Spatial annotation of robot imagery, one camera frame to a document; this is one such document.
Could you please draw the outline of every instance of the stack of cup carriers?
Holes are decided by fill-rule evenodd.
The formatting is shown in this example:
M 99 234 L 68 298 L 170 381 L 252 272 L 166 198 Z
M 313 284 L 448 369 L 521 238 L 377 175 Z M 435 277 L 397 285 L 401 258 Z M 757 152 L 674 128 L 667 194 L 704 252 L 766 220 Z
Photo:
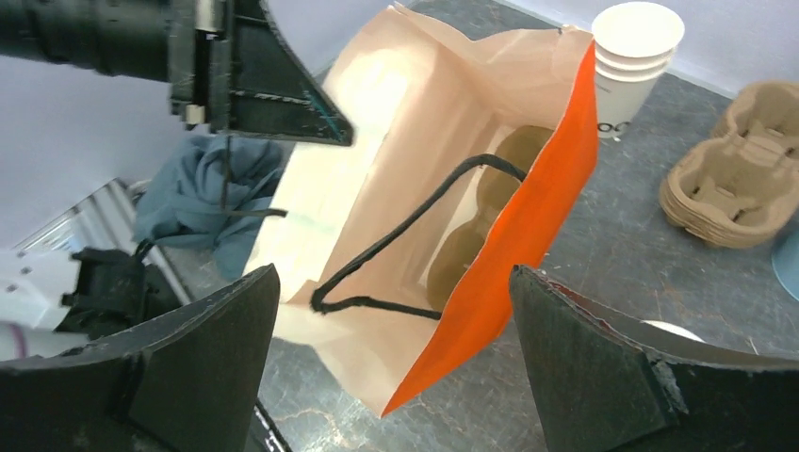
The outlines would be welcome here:
M 663 180 L 660 206 L 710 246 L 754 247 L 799 208 L 797 149 L 799 84 L 750 85 Z

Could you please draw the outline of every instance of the blue-gray towel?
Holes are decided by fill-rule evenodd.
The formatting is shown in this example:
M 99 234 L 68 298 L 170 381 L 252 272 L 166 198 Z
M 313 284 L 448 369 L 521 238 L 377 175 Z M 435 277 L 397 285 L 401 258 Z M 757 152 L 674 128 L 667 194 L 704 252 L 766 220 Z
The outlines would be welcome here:
M 244 270 L 263 219 L 222 211 L 224 149 L 224 136 L 186 140 L 139 200 L 134 239 L 212 250 L 221 275 L 234 280 Z M 272 141 L 240 137 L 232 139 L 231 149 L 226 208 L 268 208 L 282 174 L 282 150 Z

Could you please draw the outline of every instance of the orange bag side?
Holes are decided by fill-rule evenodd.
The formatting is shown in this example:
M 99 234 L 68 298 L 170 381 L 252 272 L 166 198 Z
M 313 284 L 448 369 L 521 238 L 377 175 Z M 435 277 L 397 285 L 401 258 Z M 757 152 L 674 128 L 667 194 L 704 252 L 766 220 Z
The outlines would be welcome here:
M 482 251 L 447 303 L 438 328 L 383 416 L 491 344 L 513 314 L 515 265 L 539 266 L 596 164 L 595 54 L 579 65 L 563 119 L 525 182 L 500 214 Z

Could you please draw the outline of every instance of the gray tabletop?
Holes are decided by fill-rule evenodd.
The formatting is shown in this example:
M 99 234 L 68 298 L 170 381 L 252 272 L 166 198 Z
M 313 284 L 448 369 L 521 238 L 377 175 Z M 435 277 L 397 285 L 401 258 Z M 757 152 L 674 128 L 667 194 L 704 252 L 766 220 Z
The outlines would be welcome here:
M 484 0 L 428 0 L 415 10 L 473 39 L 546 27 Z M 795 354 L 799 302 L 775 279 L 771 244 L 710 250 L 670 227 L 658 205 L 662 178 L 708 137 L 728 102 L 665 75 L 621 142 L 602 144 L 595 173 L 543 269 L 584 295 L 641 319 L 681 325 L 709 343 Z M 203 275 L 194 279 L 197 296 L 221 284 L 209 272 L 195 273 Z M 545 451 L 517 337 L 512 323 L 493 345 L 383 420 L 342 392 L 312 349 L 273 340 L 260 397 L 295 452 Z

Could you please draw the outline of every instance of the stack of cups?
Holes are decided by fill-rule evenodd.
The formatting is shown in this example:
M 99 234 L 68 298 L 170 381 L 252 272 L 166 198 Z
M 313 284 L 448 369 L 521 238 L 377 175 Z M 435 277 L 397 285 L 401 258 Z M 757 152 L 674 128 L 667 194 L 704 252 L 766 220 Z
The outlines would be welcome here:
M 685 24 L 662 5 L 629 2 L 602 11 L 591 31 L 596 46 L 599 137 L 619 137 L 666 72 Z

